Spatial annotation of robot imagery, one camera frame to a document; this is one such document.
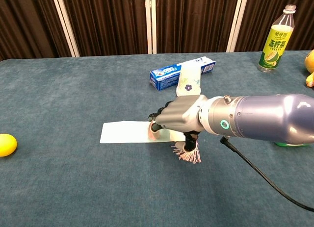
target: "yellow ball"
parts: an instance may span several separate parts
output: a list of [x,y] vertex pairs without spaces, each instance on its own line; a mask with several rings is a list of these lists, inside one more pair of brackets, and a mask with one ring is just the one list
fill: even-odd
[[310,72],[314,72],[314,50],[312,50],[305,58],[304,61],[306,69]]
[[9,134],[0,134],[0,157],[13,153],[18,146],[16,139]]

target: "green object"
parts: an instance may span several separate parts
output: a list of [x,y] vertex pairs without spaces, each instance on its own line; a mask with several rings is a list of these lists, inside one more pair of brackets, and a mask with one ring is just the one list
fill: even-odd
[[229,129],[229,123],[226,120],[221,120],[220,125],[224,129]]
[[286,143],[281,143],[281,142],[275,142],[275,144],[281,147],[299,147],[299,146],[309,145],[309,144],[291,145],[291,144],[286,144]]
[[262,72],[271,72],[278,67],[294,29],[295,9],[295,5],[286,5],[283,14],[272,24],[259,61]]

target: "white paper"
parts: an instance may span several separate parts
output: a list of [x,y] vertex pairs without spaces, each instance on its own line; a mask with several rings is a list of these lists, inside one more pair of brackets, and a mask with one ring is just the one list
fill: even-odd
[[100,137],[101,144],[119,143],[157,143],[169,141],[185,141],[182,132],[161,129],[160,138],[152,140],[148,137],[150,122],[121,121],[104,123]]

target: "brown curtain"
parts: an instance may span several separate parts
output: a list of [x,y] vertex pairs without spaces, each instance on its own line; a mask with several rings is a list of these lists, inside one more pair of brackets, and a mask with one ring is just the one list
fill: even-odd
[[71,56],[53,0],[0,0],[0,60]]
[[314,49],[314,0],[247,0],[235,51],[262,51],[272,23],[287,4],[296,5],[286,50]]
[[156,0],[157,51],[225,52],[237,0]]
[[64,0],[81,56],[145,54],[145,0]]

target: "bottle label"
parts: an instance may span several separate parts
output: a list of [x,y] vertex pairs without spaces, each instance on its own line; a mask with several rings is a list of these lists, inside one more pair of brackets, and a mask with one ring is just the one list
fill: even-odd
[[283,55],[293,28],[285,25],[273,25],[266,40],[259,65],[275,69]]

